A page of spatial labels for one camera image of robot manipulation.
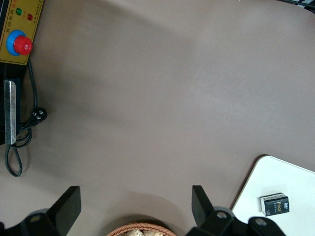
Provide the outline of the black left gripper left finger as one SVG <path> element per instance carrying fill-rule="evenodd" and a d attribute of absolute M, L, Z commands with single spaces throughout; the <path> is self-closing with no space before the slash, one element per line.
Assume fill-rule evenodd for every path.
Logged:
<path fill-rule="evenodd" d="M 60 236 L 66 236 L 81 213 L 79 186 L 69 187 L 47 210 L 47 215 Z"/>

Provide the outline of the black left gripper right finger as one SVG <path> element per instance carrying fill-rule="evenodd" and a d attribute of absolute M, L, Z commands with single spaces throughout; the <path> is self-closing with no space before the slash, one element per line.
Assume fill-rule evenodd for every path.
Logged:
<path fill-rule="evenodd" d="M 191 210 L 198 228 L 213 228 L 215 210 L 201 185 L 192 186 Z"/>

